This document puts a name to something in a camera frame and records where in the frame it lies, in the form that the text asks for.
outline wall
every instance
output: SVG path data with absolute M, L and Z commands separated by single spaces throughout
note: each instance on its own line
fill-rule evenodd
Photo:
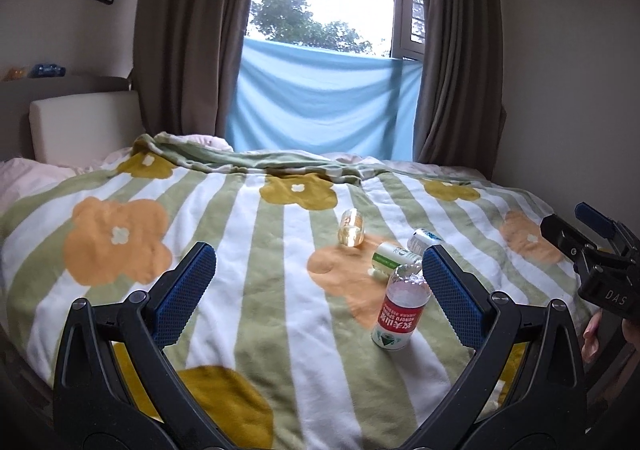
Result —
M 137 0 L 0 0 L 0 78 L 13 66 L 128 76 Z
M 501 0 L 507 121 L 494 180 L 640 235 L 640 0 Z

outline tree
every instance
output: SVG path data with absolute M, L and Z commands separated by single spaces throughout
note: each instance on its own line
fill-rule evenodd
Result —
M 308 0 L 252 0 L 250 10 L 257 30 L 268 40 L 341 52 L 372 52 L 371 42 L 340 20 L 314 20 Z

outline blanket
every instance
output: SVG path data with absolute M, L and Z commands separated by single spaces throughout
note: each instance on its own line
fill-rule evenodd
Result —
M 365 242 L 337 243 L 356 207 Z M 130 154 L 17 201 L 0 219 L 0 323 L 52 383 L 70 303 L 148 290 L 197 241 L 216 276 L 164 352 L 236 444 L 394 448 L 435 409 L 470 359 L 432 298 L 409 347 L 383 351 L 370 331 L 385 285 L 371 256 L 424 227 L 464 271 L 517 303 L 590 308 L 571 263 L 540 236 L 551 209 L 526 191 L 442 169 L 417 173 L 303 153 L 229 153 L 141 136 Z M 158 416 L 123 346 L 136 403 Z

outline finger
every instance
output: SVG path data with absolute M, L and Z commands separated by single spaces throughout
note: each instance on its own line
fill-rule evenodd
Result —
M 582 346 L 582 350 L 580 351 L 580 354 L 582 355 L 582 360 L 586 364 L 590 364 L 593 361 L 593 358 L 595 357 L 599 348 L 600 348 L 600 342 L 596 337 L 589 338 L 588 340 L 586 340 L 584 345 Z
M 598 332 L 598 327 L 600 326 L 600 320 L 602 319 L 602 309 L 599 309 L 596 314 L 591 317 L 589 323 L 587 324 L 587 328 L 584 330 L 582 336 L 584 338 L 591 338 Z

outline brown curtain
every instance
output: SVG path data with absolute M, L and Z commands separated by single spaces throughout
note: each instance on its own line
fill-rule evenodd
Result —
M 502 119 L 500 0 L 425 0 L 414 160 L 491 177 Z
M 251 0 L 138 0 L 133 88 L 146 131 L 224 137 Z

